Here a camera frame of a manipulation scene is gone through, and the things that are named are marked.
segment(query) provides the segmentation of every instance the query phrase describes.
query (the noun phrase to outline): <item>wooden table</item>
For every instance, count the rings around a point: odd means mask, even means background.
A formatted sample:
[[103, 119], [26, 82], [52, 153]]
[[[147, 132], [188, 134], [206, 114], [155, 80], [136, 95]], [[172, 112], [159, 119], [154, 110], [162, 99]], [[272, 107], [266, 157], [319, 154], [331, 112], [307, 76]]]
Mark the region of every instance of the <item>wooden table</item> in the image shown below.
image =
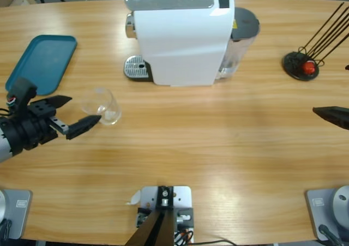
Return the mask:
[[[1, 187], [33, 192], [24, 237], [124, 244], [136, 230], [137, 207], [126, 203], [138, 189], [188, 185], [197, 242], [314, 239], [304, 193], [349, 184], [349, 132], [311, 109], [349, 106], [349, 43], [311, 82], [290, 78], [280, 62], [338, 4], [236, 0], [257, 15], [260, 35], [231, 80], [184, 88], [124, 76], [124, 61], [139, 49], [125, 35], [122, 1], [0, 9], [1, 84], [35, 36], [73, 35], [78, 46], [55, 92], [73, 100], [58, 117], [83, 117], [79, 99], [94, 86], [109, 88], [123, 109], [116, 125], [60, 136], [0, 164]], [[5, 94], [2, 87], [3, 106]]]

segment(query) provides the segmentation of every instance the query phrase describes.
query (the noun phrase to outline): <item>red ball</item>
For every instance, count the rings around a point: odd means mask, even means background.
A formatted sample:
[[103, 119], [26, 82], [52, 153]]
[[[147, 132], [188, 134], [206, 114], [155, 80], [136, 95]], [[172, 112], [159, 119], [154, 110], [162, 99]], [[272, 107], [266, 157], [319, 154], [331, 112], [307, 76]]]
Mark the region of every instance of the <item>red ball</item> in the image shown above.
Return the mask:
[[302, 69], [304, 74], [311, 75], [315, 72], [315, 64], [314, 62], [305, 62], [302, 65]]

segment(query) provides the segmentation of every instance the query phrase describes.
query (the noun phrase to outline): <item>glass cup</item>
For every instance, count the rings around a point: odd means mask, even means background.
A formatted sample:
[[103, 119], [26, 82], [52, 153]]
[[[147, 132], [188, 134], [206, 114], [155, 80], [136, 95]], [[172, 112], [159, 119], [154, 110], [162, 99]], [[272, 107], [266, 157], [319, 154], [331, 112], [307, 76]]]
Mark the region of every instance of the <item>glass cup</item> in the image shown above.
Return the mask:
[[98, 87], [86, 91], [81, 101], [82, 110], [89, 115], [101, 115], [104, 125], [115, 124], [121, 118], [121, 108], [110, 90]]

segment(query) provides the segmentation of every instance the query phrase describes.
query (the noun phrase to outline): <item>yellow label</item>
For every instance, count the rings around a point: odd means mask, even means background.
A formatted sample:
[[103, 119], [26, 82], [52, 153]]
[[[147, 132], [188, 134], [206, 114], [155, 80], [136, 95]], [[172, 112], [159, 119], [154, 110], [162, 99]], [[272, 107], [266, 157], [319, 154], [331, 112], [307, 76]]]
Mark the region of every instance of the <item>yellow label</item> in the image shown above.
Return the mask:
[[234, 19], [234, 22], [233, 22], [233, 29], [237, 29], [238, 28], [238, 25], [236, 24], [236, 20]]

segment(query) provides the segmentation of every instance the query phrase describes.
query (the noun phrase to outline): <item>black rod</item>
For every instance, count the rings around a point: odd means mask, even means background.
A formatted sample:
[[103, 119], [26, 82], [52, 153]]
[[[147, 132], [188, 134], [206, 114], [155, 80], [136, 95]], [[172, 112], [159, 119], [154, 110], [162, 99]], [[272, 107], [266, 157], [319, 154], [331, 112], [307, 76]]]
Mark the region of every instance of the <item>black rod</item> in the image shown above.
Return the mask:
[[307, 44], [305, 44], [304, 48], [306, 48], [308, 46], [308, 44], [313, 40], [313, 38], [315, 38], [315, 36], [317, 36], [317, 34], [322, 30], [322, 28], [327, 24], [327, 22], [329, 22], [329, 20], [333, 17], [333, 15], [336, 14], [336, 12], [343, 6], [344, 2], [342, 2], [338, 8], [332, 13], [332, 15], [328, 18], [328, 20], [321, 26], [321, 28], [314, 34], [314, 36], [308, 41]]
[[344, 37], [343, 39], [341, 39], [340, 42], [338, 42], [337, 45], [334, 46], [334, 47], [332, 48], [332, 50], [330, 50], [330, 52], [327, 53], [319, 62], [323, 61], [328, 55], [330, 55], [331, 52], [333, 52], [339, 45], [341, 45], [342, 42], [345, 41], [348, 37], [349, 37], [349, 33], [348, 33], [347, 35], [345, 35], [345, 37]]
[[317, 50], [314, 51], [311, 55], [311, 58], [316, 58], [324, 49], [326, 49], [339, 35], [349, 27], [349, 19], [347, 19], [335, 32], [332, 33], [332, 36]]
[[[321, 44], [328, 38], [328, 36], [338, 27], [335, 26], [335, 28], [332, 29], [332, 27], [340, 20], [340, 18], [342, 18], [343, 14], [345, 12], [347, 12], [347, 10], [349, 9], [349, 6], [339, 15], [339, 17], [332, 23], [332, 25], [325, 31], [325, 33], [321, 36], [321, 38], [319, 38], [319, 40], [311, 47], [311, 49], [309, 50], [309, 54], [311, 55], [312, 53], [314, 53], [320, 46]], [[339, 24], [341, 24], [343, 22], [343, 20], [345, 18], [347, 18], [348, 14], [339, 22]]]

